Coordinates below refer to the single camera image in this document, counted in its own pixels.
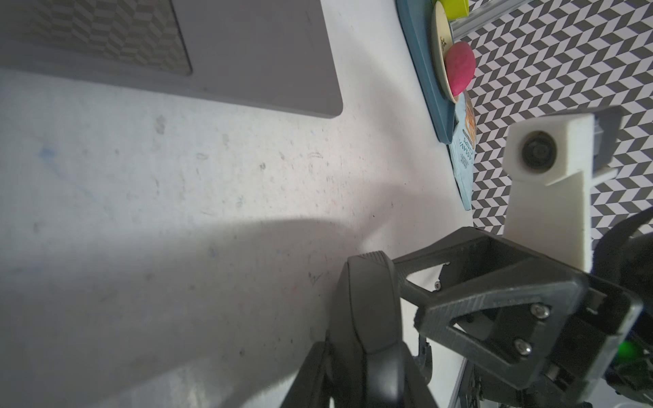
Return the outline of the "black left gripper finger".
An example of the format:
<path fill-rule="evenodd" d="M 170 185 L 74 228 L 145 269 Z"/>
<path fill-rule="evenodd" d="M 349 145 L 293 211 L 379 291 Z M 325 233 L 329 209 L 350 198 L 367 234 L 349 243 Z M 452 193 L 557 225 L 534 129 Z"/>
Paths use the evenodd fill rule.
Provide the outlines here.
<path fill-rule="evenodd" d="M 304 359 L 281 408 L 328 408 L 330 383 L 327 377 L 328 344 L 314 343 Z"/>

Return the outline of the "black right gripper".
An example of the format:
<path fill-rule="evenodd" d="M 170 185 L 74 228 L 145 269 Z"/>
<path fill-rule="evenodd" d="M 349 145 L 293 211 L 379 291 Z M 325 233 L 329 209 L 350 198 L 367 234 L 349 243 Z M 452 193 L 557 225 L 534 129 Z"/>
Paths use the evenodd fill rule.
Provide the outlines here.
<path fill-rule="evenodd" d="M 604 382 L 644 401 L 644 290 L 464 227 L 394 261 L 417 331 L 504 406 L 581 407 Z"/>

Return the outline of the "grey laptop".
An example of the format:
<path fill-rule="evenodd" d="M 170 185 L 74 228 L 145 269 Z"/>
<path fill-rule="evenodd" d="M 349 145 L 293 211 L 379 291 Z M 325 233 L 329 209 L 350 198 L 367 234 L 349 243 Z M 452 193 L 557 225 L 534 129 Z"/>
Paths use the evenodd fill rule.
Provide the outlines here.
<path fill-rule="evenodd" d="M 317 117 L 343 110 L 318 1 L 4 1 L 1 63 Z"/>

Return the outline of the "black wireless mouse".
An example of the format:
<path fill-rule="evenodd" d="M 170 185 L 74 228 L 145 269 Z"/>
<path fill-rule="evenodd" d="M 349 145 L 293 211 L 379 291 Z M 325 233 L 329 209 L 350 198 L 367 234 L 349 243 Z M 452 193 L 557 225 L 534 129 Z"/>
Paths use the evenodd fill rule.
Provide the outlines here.
<path fill-rule="evenodd" d="M 434 407 L 402 336 L 395 268 L 383 252 L 347 259 L 333 295 L 328 377 L 338 407 Z"/>

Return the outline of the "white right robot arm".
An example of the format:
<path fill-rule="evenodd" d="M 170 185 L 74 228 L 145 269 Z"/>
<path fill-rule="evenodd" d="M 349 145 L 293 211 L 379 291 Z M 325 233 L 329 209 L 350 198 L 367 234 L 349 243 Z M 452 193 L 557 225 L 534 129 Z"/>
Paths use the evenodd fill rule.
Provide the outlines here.
<path fill-rule="evenodd" d="M 608 231 L 590 272 L 472 227 L 397 258 L 417 331 L 471 365 L 462 405 L 586 407 L 600 381 L 651 404 L 651 219 Z"/>

